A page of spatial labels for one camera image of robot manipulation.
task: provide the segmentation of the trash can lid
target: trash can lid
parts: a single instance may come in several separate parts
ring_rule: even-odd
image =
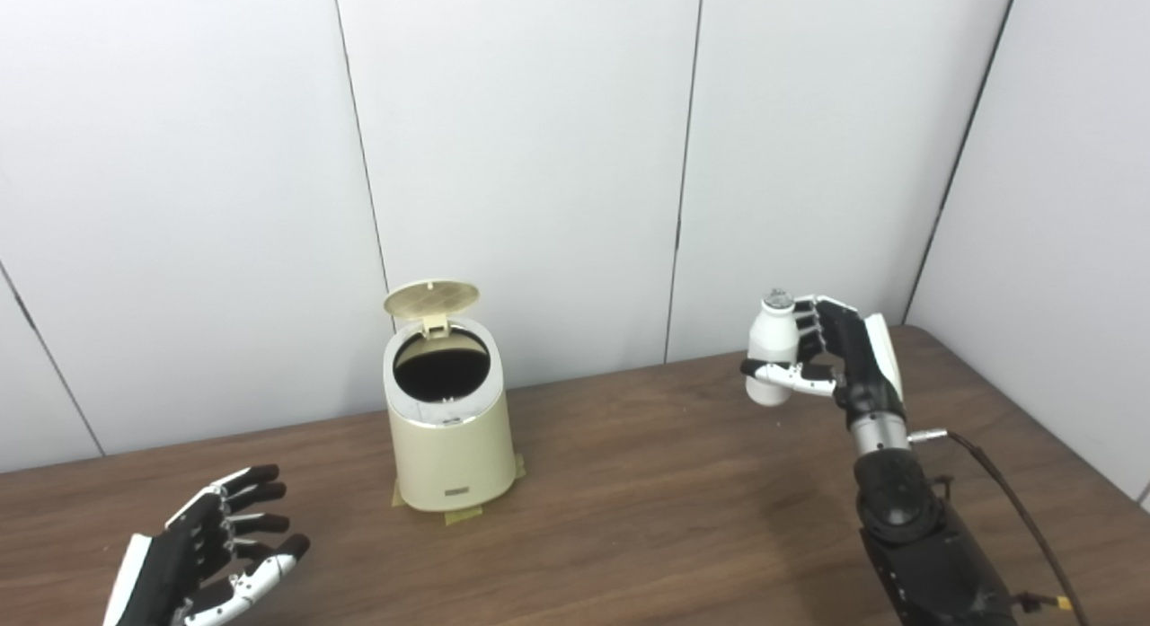
[[[391,291],[383,308],[398,319],[423,321],[428,338],[447,336],[447,315],[462,312],[480,298],[480,290],[466,282],[423,280]]]

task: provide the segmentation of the wooden table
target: wooden table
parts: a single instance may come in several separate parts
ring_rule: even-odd
[[[1096,625],[1150,623],[1150,516],[915,328],[892,333],[911,425],[986,446]],[[858,540],[842,413],[745,397],[738,354],[511,392],[527,478],[444,526],[391,507],[382,413],[0,476],[0,623],[97,625],[133,530],[205,482],[274,461],[312,551],[237,625],[887,625]],[[1056,594],[1002,494],[949,441],[919,449],[1013,591]],[[1065,612],[1023,616],[1073,624]]]

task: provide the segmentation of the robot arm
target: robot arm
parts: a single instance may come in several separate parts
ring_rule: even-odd
[[[823,296],[793,301],[795,362],[746,359],[764,383],[829,396],[846,414],[859,458],[857,511],[867,556],[904,626],[1011,626],[1011,597],[954,507],[910,449],[902,376],[881,314]],[[822,352],[842,372],[812,364]]]
[[[155,536],[133,534],[112,588],[103,626],[218,626],[267,594],[307,552],[296,534],[278,548],[241,539],[283,533],[281,516],[236,516],[251,504],[283,498],[275,465],[247,467],[208,484]],[[200,585],[235,559],[251,562],[240,574]]]

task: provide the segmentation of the wall seam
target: wall seam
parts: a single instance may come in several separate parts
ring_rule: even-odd
[[[911,315],[911,305],[914,303],[914,295],[919,291],[919,282],[922,280],[922,272],[927,266],[927,258],[934,246],[935,234],[938,232],[938,223],[942,221],[943,208],[946,207],[946,199],[954,185],[954,176],[958,175],[958,166],[963,161],[963,152],[966,151],[966,142],[971,138],[971,128],[974,125],[974,117],[979,113],[979,105],[982,102],[982,93],[987,89],[987,81],[990,78],[990,69],[994,67],[995,56],[998,55],[998,45],[1002,43],[1003,32],[1006,30],[1006,21],[1010,20],[1011,9],[1014,8],[1014,0],[1006,0],[1006,8],[1003,10],[1002,24],[998,24],[998,35],[995,36],[995,44],[990,47],[990,58],[987,59],[986,70],[982,72],[982,82],[979,83],[979,91],[974,94],[974,104],[971,106],[971,115],[966,119],[966,129],[963,130],[963,140],[958,144],[958,153],[954,155],[954,163],[951,165],[950,176],[946,178],[946,188],[942,191],[942,200],[938,203],[938,212],[935,213],[934,223],[930,226],[930,236],[927,245],[922,250],[922,260],[919,262],[919,270],[914,274],[914,283],[911,285],[911,295],[906,298],[906,308],[903,311],[903,325]]]
[[[1150,482],[1147,482],[1145,488],[1142,489],[1142,493],[1138,494],[1138,497],[1135,498],[1135,502],[1141,505],[1142,503],[1147,502],[1147,498],[1150,498]]]
[[[347,71],[347,91],[352,97],[352,114],[355,116],[355,138],[359,140],[360,146],[360,161],[363,163],[363,181],[367,184],[367,199],[368,205],[371,208],[371,228],[375,232],[375,246],[379,253],[379,270],[383,274],[383,289],[391,291],[391,287],[388,284],[388,261],[383,257],[383,238],[379,235],[379,217],[375,209],[375,191],[371,189],[371,171],[367,167],[367,151],[363,147],[363,128],[360,124],[359,116],[359,101],[355,98],[355,82],[352,79],[352,61],[347,55],[347,37],[344,33],[344,14],[339,8],[339,0],[332,0],[336,6],[336,24],[339,26],[339,46],[344,52],[344,68]],[[396,319],[394,316],[388,316],[391,320],[391,331],[396,331]]]
[[[3,266],[3,261],[0,260],[0,277],[8,285],[12,295],[16,298],[16,303],[20,305],[22,312],[24,312],[24,318],[28,320],[28,325],[32,328],[32,334],[36,335],[36,339],[40,343],[40,349],[44,350],[44,354],[48,358],[48,362],[52,364],[52,369],[56,373],[56,379],[60,381],[60,385],[68,394],[68,399],[71,402],[74,409],[76,409],[76,414],[83,422],[84,428],[87,430],[89,437],[92,438],[92,443],[95,444],[95,450],[99,451],[100,457],[107,456],[108,453],[103,450],[103,444],[100,443],[100,438],[95,436],[95,430],[92,428],[90,421],[87,421],[84,410],[79,406],[79,402],[76,399],[76,395],[72,392],[71,385],[68,384],[68,380],[64,379],[64,373],[60,371],[60,364],[56,362],[56,358],[52,354],[52,350],[48,349],[48,344],[44,341],[44,335],[40,334],[40,328],[36,326],[32,319],[32,313],[25,306],[24,299],[20,296],[20,290],[16,289],[16,283],[12,281],[12,276],[8,275],[8,269]]]
[[[662,362],[670,352],[670,319],[675,311],[675,273],[678,270],[678,244],[683,232],[683,192],[687,190],[687,155],[691,147],[691,116],[695,110],[695,72],[699,66],[699,32],[703,30],[703,0],[695,13],[695,49],[691,52],[691,86],[687,94],[687,130],[683,135],[683,168],[678,175],[678,211],[675,217],[675,249],[670,258],[670,290],[667,296],[667,330],[662,343]]]

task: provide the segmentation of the masking tape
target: masking tape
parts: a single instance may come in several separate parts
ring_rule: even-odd
[[[467,509],[462,509],[462,510],[444,512],[444,514],[443,514],[443,524],[444,525],[454,525],[454,524],[460,522],[462,520],[467,520],[468,518],[475,518],[475,517],[480,516],[481,513],[483,513],[483,505],[475,505],[474,507],[467,507]]]
[[[404,502],[402,496],[399,495],[399,480],[397,479],[396,480],[396,486],[392,487],[392,489],[391,489],[391,506],[393,506],[393,507],[401,507],[401,506],[404,506],[407,503]]]

